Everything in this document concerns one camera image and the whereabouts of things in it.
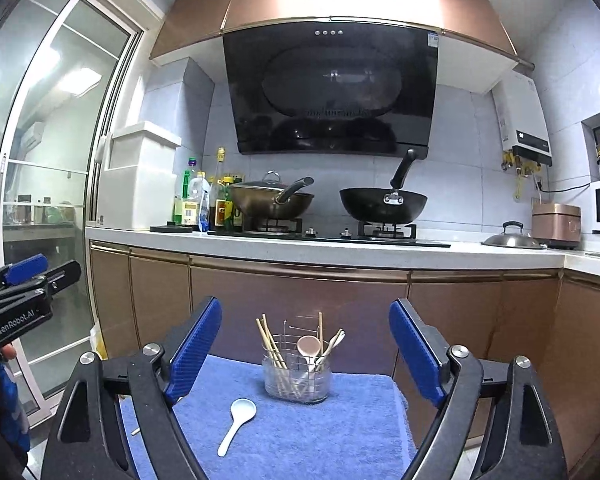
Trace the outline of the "light blue plastic spoon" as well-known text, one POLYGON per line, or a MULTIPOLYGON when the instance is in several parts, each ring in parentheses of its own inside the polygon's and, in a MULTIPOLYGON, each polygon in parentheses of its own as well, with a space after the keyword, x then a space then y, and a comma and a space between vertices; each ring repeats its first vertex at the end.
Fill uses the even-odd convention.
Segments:
POLYGON ((232 405, 230 406, 230 416, 232 416, 232 424, 230 425, 230 429, 227 430, 226 435, 222 439, 218 449, 216 450, 216 455, 219 457, 224 457, 232 443, 234 437, 238 433, 238 430, 242 428, 247 422, 253 420, 257 415, 257 407, 253 401, 240 398, 236 399, 232 405))

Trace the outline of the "white plastic spork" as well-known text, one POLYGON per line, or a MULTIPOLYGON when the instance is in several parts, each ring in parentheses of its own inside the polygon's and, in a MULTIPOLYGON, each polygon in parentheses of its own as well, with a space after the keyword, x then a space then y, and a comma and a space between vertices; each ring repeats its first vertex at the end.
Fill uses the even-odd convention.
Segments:
POLYGON ((346 332, 342 328, 340 328, 336 331, 336 334, 329 339, 326 348, 324 348, 323 354, 317 359, 317 365, 321 371, 324 370, 324 367, 327 364, 330 354, 334 351, 335 348, 338 347, 338 344, 340 344, 340 342, 343 341, 345 336, 346 332))

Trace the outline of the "wooden chopstick short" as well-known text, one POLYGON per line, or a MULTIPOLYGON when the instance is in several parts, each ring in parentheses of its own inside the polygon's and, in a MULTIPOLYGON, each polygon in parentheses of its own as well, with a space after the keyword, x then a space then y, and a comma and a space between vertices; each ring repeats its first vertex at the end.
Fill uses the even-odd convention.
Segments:
POLYGON ((271 355, 271 360, 273 361, 274 366, 278 369, 277 381, 280 383, 280 386, 286 393, 291 393, 291 383, 289 381, 288 368, 284 358, 282 357, 282 354, 277 348, 277 344, 273 338, 273 335, 268 328, 268 318, 265 314, 261 315, 260 323, 264 333, 265 347, 268 348, 268 353, 271 355))

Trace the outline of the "thin chopstick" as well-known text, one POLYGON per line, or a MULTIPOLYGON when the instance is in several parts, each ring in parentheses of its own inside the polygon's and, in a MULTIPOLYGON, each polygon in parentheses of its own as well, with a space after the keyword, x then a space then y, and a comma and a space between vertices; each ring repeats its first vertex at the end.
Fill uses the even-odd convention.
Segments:
POLYGON ((324 351, 324 322, 322 311, 318 311, 317 338, 318 342, 320 343, 320 350, 318 350, 318 356, 321 356, 324 351))

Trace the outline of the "pink white small spoon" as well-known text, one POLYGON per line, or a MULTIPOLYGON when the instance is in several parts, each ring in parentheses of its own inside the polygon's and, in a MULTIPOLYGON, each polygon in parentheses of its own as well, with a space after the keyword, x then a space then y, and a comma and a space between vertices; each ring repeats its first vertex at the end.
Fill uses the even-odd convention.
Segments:
POLYGON ((317 336, 304 335, 297 341, 297 351, 306 362, 306 370, 301 378, 302 386, 306 388, 306 394, 314 398, 318 393, 318 383, 321 378, 321 370, 317 365, 317 359, 322 351, 321 341, 317 336))

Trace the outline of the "brown lower kitchen cabinets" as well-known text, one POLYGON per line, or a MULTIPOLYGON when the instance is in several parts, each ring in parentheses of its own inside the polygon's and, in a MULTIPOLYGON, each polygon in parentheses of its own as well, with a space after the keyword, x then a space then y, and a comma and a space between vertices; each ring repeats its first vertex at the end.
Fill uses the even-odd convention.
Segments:
POLYGON ((95 309, 110 356, 162 338, 204 297, 220 300, 216 356, 255 363, 262 344, 256 318, 273 332, 283 320, 346 340, 338 372, 386 375, 410 402, 416 439, 434 408, 420 398, 389 332, 393 300, 410 300, 443 337, 479 358, 528 356, 539 372, 574 478, 600 478, 600 278, 562 269, 424 271, 316 266, 90 241, 95 309))

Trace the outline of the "white kitchen countertop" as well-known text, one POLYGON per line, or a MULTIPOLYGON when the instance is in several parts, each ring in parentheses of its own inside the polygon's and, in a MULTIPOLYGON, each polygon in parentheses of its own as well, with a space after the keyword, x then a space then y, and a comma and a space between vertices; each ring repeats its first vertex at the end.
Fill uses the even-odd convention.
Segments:
POLYGON ((96 226, 86 228, 85 236, 92 242, 184 252, 199 257, 424 271, 562 269, 600 278, 600 257, 551 249, 496 248, 477 242, 453 242, 448 247, 374 245, 336 240, 137 232, 96 226))

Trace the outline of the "blue terry towel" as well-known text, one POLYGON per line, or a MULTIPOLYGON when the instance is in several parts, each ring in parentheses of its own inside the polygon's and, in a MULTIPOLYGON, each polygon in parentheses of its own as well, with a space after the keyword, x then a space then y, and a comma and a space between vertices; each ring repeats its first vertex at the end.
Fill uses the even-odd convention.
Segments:
POLYGON ((259 365, 208 356, 173 411, 211 479, 399 479, 417 452, 407 402, 385 375, 332 375, 329 397, 306 405, 269 396, 259 365), (219 457, 240 398, 257 415, 219 457))

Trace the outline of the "black gas stove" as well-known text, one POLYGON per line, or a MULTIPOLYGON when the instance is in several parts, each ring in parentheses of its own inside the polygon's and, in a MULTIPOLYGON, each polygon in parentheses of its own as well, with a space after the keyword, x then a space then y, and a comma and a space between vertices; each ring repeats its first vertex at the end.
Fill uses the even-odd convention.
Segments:
POLYGON ((292 220, 245 219, 243 226, 209 231, 209 235, 296 240, 297 242, 360 243, 405 247, 450 248, 450 243, 424 240, 414 224, 385 224, 353 221, 350 226, 319 230, 305 226, 300 218, 292 220))

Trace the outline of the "steel pot lid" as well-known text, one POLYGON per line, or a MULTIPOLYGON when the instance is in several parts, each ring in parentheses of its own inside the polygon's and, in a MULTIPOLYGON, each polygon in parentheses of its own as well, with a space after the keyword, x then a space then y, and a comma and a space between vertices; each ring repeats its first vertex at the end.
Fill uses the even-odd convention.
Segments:
POLYGON ((529 233, 524 232, 524 225, 518 221, 506 221, 502 224, 502 230, 498 234, 489 236, 482 242, 483 246, 519 249, 546 249, 545 244, 540 243, 529 233))

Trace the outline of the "black frying pan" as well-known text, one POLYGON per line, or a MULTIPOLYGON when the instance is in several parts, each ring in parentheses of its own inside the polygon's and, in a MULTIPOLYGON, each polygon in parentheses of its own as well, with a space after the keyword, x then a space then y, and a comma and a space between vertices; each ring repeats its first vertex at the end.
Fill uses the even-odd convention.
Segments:
POLYGON ((409 224, 424 210, 428 197, 404 191, 403 185, 417 153, 410 148, 396 168, 390 188, 343 188, 344 209, 355 220, 381 224, 409 224))

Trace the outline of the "tall yellow cap bottle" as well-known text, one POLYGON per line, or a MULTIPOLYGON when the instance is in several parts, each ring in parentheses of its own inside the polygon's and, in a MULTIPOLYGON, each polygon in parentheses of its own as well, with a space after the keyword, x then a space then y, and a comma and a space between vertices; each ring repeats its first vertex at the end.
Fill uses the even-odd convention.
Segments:
POLYGON ((222 146, 216 152, 216 170, 213 194, 213 227, 215 231, 223 231, 226 222, 226 186, 225 186, 225 148, 222 146))

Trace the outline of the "blue label clear bottle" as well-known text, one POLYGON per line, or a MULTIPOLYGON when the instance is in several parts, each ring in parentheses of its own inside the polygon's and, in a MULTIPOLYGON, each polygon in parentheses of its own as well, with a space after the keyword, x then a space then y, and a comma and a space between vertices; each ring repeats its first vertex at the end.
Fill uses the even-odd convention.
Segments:
POLYGON ((183 222, 200 232, 209 229, 210 184, 203 171, 189 181, 187 198, 183 203, 183 222))

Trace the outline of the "glass sliding door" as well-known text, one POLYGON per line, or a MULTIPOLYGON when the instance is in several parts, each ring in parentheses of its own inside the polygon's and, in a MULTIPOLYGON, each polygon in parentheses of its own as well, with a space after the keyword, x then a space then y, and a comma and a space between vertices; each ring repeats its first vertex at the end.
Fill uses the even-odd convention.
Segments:
POLYGON ((85 258, 94 153, 142 34, 105 0, 20 0, 0 30, 0 266, 85 258))

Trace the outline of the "white gas water heater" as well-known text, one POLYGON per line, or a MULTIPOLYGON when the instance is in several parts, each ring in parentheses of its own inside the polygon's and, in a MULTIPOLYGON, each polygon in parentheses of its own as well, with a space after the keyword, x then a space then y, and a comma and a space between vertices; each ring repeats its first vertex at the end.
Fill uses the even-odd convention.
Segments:
POLYGON ((503 151, 553 166, 550 137, 534 80, 512 70, 502 76, 492 94, 503 151))

